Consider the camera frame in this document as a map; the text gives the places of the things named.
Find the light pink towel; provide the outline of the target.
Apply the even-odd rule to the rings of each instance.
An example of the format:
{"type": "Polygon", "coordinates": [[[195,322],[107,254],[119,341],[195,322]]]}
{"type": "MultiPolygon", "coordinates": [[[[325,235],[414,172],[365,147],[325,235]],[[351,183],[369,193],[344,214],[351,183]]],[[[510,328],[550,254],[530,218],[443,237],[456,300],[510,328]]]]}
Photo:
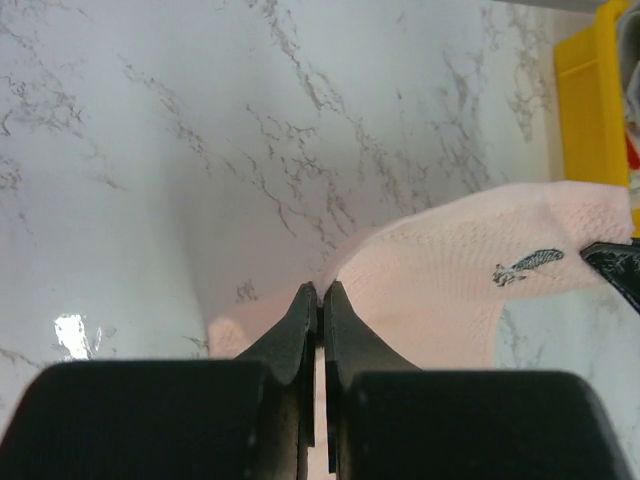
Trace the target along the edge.
{"type": "MultiPolygon", "coordinates": [[[[580,252],[596,242],[629,245],[633,232],[625,188],[560,181],[503,185],[352,236],[308,282],[318,330],[307,476],[319,465],[329,470],[323,306],[340,282],[356,314],[421,373],[417,412],[392,443],[408,457],[391,479],[629,478],[607,414],[584,380],[490,363],[506,301],[600,282],[580,252]]],[[[209,327],[222,391],[216,479],[246,479],[253,464],[247,440],[264,369],[239,355],[283,317],[300,286],[209,327]]]]}

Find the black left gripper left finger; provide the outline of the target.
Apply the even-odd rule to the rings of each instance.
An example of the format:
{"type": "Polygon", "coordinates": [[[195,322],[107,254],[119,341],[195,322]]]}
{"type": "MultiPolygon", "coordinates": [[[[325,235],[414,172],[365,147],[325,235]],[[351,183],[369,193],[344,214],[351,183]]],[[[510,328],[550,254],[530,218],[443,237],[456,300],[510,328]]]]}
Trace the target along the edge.
{"type": "Polygon", "coordinates": [[[305,283],[283,317],[239,355],[264,369],[246,479],[307,477],[308,449],[315,445],[317,317],[315,288],[305,283]]]}

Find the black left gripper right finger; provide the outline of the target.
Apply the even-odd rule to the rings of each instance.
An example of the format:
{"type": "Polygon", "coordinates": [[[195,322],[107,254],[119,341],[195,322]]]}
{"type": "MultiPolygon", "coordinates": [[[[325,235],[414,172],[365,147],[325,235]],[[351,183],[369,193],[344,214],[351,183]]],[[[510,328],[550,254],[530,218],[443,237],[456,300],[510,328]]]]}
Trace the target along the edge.
{"type": "Polygon", "coordinates": [[[391,479],[408,456],[392,443],[417,412],[419,368],[393,350],[333,283],[323,306],[329,470],[338,479],[391,479]]]}

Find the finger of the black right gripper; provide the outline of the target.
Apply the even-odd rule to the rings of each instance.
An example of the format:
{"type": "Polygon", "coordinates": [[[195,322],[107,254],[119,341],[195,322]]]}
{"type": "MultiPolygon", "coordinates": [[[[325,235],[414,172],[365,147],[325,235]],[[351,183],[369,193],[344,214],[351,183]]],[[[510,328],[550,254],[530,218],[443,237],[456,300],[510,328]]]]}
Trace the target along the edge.
{"type": "Polygon", "coordinates": [[[629,245],[596,242],[580,252],[582,260],[640,313],[639,240],[629,245]]]}

